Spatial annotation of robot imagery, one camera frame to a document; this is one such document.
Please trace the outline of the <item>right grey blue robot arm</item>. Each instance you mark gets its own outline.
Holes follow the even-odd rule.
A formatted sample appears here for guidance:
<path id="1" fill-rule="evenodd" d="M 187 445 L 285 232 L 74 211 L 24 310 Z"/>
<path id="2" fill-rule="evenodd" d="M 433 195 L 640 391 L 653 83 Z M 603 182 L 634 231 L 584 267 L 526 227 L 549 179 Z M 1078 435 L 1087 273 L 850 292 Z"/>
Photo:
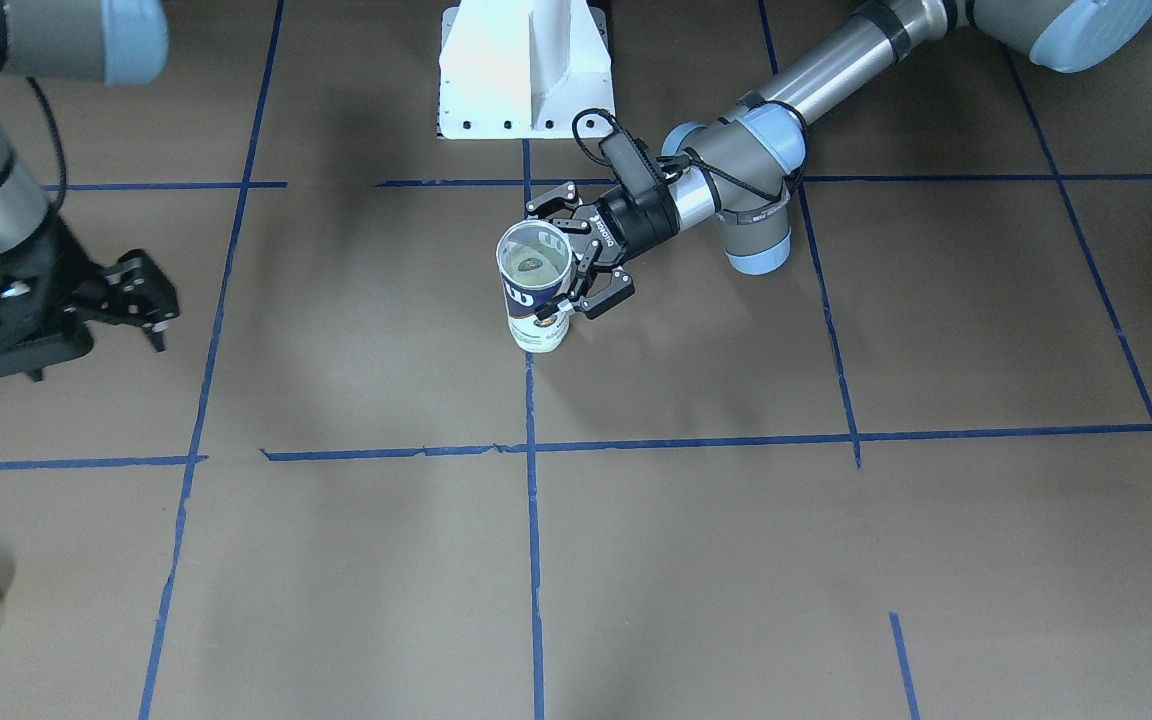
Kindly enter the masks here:
<path id="1" fill-rule="evenodd" d="M 47 191 L 0 122 L 0 379 L 41 381 L 93 348 L 91 325 L 123 325 L 161 353 L 179 293 L 142 249 L 96 263 L 65 220 L 65 141 L 41 82 L 146 85 L 170 47 L 160 1 L 0 1 L 0 78 L 35 96 L 50 132 L 56 185 Z"/>

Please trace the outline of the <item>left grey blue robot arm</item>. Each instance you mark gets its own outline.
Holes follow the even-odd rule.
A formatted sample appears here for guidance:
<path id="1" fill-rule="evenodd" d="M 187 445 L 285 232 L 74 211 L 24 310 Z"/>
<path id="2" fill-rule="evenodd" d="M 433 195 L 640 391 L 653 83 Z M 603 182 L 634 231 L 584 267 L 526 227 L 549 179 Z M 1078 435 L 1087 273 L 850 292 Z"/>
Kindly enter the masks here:
<path id="1" fill-rule="evenodd" d="M 867 1 L 721 118 L 676 126 L 659 150 L 611 109 L 581 109 L 573 137 L 613 184 L 594 200 L 567 184 L 530 202 L 526 217 L 567 242 L 559 264 L 567 275 L 558 291 L 508 287 L 507 300 L 541 324 L 593 319 L 634 291 L 628 263 L 700 223 L 717 228 L 733 270 L 771 273 L 791 252 L 788 206 L 814 123 L 915 50 L 973 29 L 1030 63 L 1071 74 L 1123 50 L 1151 20 L 1152 1 Z"/>

